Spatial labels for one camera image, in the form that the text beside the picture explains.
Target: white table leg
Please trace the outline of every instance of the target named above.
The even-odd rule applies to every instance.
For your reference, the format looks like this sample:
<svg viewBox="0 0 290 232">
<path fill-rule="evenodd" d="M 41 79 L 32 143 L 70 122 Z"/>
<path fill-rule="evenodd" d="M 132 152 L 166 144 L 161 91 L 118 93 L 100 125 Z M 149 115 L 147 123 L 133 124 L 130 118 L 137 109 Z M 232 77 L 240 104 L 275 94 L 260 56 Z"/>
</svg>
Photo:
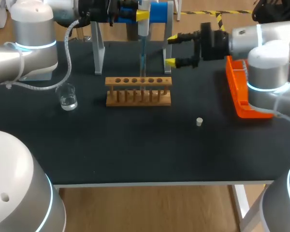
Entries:
<svg viewBox="0 0 290 232">
<path fill-rule="evenodd" d="M 240 222 L 240 231 L 241 232 L 251 232 L 257 224 L 260 222 L 260 200 L 262 194 L 257 198 L 252 207 L 249 209 L 245 217 Z"/>
<path fill-rule="evenodd" d="M 260 194 L 251 208 L 249 208 L 248 200 L 244 185 L 232 185 L 233 194 L 237 213 L 240 219 L 240 231 L 252 232 L 260 222 L 260 200 L 264 191 Z"/>
<path fill-rule="evenodd" d="M 232 185 L 235 204 L 240 221 L 245 217 L 249 211 L 249 204 L 245 192 L 244 185 Z"/>
</svg>

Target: wooden dowel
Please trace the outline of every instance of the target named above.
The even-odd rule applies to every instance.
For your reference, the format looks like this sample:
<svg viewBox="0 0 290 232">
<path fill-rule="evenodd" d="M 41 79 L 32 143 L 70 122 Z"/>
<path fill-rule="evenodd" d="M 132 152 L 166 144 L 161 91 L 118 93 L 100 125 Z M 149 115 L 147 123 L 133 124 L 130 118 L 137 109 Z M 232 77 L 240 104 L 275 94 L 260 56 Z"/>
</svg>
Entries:
<svg viewBox="0 0 290 232">
<path fill-rule="evenodd" d="M 119 94 L 120 94 L 120 92 L 119 92 L 119 90 L 117 90 L 117 102 L 119 102 Z"/>
<path fill-rule="evenodd" d="M 144 101 L 144 90 L 143 89 L 141 90 L 141 101 L 142 102 Z"/>
<path fill-rule="evenodd" d="M 160 93 L 161 93 L 161 90 L 159 89 L 158 90 L 158 101 L 160 101 Z"/>
<path fill-rule="evenodd" d="M 153 90 L 149 91 L 149 101 L 152 102 L 153 101 Z"/>
<path fill-rule="evenodd" d="M 114 97 L 114 86 L 110 86 L 111 97 Z"/>
<path fill-rule="evenodd" d="M 165 87 L 164 87 L 164 92 L 163 92 L 163 94 L 166 95 L 167 93 L 168 93 L 168 87 L 165 86 Z"/>
<path fill-rule="evenodd" d="M 135 98 L 136 98 L 136 89 L 133 90 L 133 101 L 135 102 Z"/>
<path fill-rule="evenodd" d="M 127 102 L 127 101 L 128 101 L 128 90 L 125 89 L 125 102 Z"/>
</svg>

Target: metal frame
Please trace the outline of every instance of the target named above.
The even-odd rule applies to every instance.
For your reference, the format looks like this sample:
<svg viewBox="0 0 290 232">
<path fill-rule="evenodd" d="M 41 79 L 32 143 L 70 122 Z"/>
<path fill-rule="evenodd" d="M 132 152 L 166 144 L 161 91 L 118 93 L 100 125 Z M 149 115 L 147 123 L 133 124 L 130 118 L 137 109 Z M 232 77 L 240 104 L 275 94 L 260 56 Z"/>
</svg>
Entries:
<svg viewBox="0 0 290 232">
<path fill-rule="evenodd" d="M 180 13 L 182 12 L 182 0 L 174 0 L 175 9 L 177 13 L 177 21 L 180 20 Z"/>
<path fill-rule="evenodd" d="M 164 74 L 171 74 L 171 66 L 167 65 L 165 60 L 172 58 L 172 45 L 168 44 L 168 38 L 172 36 L 173 8 L 174 8 L 174 3 L 172 1 L 168 1 L 168 19 L 164 27 L 164 40 L 163 40 Z"/>
<path fill-rule="evenodd" d="M 93 57 L 95 62 L 95 74 L 102 74 L 105 47 L 102 39 L 99 23 L 90 22 Z"/>
<path fill-rule="evenodd" d="M 172 45 L 168 44 L 168 38 L 172 36 L 173 30 L 173 9 L 174 3 L 172 1 L 167 2 L 167 22 L 164 28 L 164 41 L 163 41 L 163 65 L 164 73 L 171 74 L 171 67 L 166 64 L 166 59 L 172 58 Z M 95 62 L 95 74 L 101 75 L 103 70 L 103 61 L 105 47 L 102 39 L 101 29 L 99 23 L 90 22 L 91 24 L 91 40 L 93 47 L 93 56 Z"/>
<path fill-rule="evenodd" d="M 235 198 L 236 210 L 240 222 L 240 232 L 251 232 L 261 221 L 260 203 L 263 198 L 266 187 L 249 208 L 244 185 L 232 185 Z"/>
<path fill-rule="evenodd" d="M 102 184 L 75 184 L 75 185 L 54 185 L 59 191 L 60 188 L 96 188 L 96 187 L 136 187 L 136 186 L 195 186 L 195 185 L 232 185 L 235 198 L 236 210 L 239 216 L 240 232 L 251 232 L 261 221 L 262 212 L 260 204 L 263 199 L 263 192 L 249 208 L 244 184 L 271 184 L 272 181 L 221 181 L 221 182 L 142 182 L 142 183 L 102 183 Z"/>
</svg>

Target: small glass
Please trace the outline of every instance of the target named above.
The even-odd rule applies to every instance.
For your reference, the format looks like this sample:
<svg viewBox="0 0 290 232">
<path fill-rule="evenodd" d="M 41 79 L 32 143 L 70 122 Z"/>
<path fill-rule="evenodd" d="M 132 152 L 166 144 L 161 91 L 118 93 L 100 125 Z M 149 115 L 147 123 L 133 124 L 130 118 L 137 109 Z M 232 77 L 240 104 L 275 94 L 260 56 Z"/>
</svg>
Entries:
<svg viewBox="0 0 290 232">
<path fill-rule="evenodd" d="M 77 107 L 75 87 L 71 84 L 62 84 L 56 88 L 61 107 L 66 110 L 74 110 Z"/>
</svg>

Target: white cable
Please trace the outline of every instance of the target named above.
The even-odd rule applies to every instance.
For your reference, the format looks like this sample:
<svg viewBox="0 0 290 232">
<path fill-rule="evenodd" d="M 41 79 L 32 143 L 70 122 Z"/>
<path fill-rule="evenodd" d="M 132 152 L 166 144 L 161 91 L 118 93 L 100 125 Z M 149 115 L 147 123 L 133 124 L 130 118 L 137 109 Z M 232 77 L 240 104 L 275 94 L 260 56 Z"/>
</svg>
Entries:
<svg viewBox="0 0 290 232">
<path fill-rule="evenodd" d="M 277 117 L 281 117 L 281 118 L 284 118 L 284 119 L 286 119 L 286 120 L 288 120 L 288 121 L 290 122 L 290 117 L 289 117 L 289 116 L 284 115 L 284 114 L 282 114 L 282 113 L 280 113 L 280 112 L 278 111 L 278 105 L 279 105 L 279 102 L 280 102 L 282 96 L 284 95 L 284 93 L 286 93 L 288 90 L 290 90 L 290 83 L 288 83 L 287 88 L 285 88 L 283 91 L 281 91 L 281 92 L 278 94 L 278 96 L 277 96 L 277 98 L 276 98 L 276 101 L 275 101 L 275 103 L 274 103 L 273 113 L 274 113 L 275 116 L 277 116 Z"/>
<path fill-rule="evenodd" d="M 19 53 L 19 72 L 18 72 L 18 75 L 17 77 L 13 80 L 13 81 L 5 81 L 3 83 L 0 83 L 0 86 L 1 85 L 6 85 L 6 87 L 8 89 L 10 89 L 12 87 L 12 84 L 16 81 L 18 81 L 18 79 L 21 77 L 21 75 L 23 74 L 24 72 L 24 69 L 25 69 L 25 60 L 24 60 L 24 57 L 23 57 L 23 52 L 22 50 L 15 44 L 15 43 L 12 43 L 12 42 L 5 42 L 4 45 L 8 45 L 8 44 L 11 44 L 14 46 L 15 49 L 17 49 L 18 53 Z"/>
<path fill-rule="evenodd" d="M 10 2 L 10 0 L 5 0 L 5 4 L 6 4 L 6 7 L 8 8 L 8 11 L 11 13 L 11 2 Z"/>
<path fill-rule="evenodd" d="M 20 82 L 14 82 L 13 85 L 21 86 L 21 87 L 32 89 L 32 90 L 41 91 L 41 90 L 50 90 L 50 89 L 57 88 L 58 86 L 62 85 L 64 82 L 66 82 L 66 80 L 68 80 L 68 78 L 70 77 L 71 70 L 72 70 L 71 57 L 70 57 L 70 52 L 69 52 L 69 34 L 70 34 L 70 31 L 73 29 L 73 27 L 75 27 L 77 24 L 79 24 L 78 20 L 75 20 L 74 22 L 72 22 L 71 25 L 69 25 L 69 27 L 66 31 L 66 34 L 64 36 L 64 48 L 65 48 L 66 56 L 67 56 L 68 71 L 67 71 L 65 77 L 61 81 L 59 81 L 57 84 L 54 84 L 54 85 L 48 86 L 48 87 L 30 86 L 30 85 L 20 83 Z"/>
</svg>

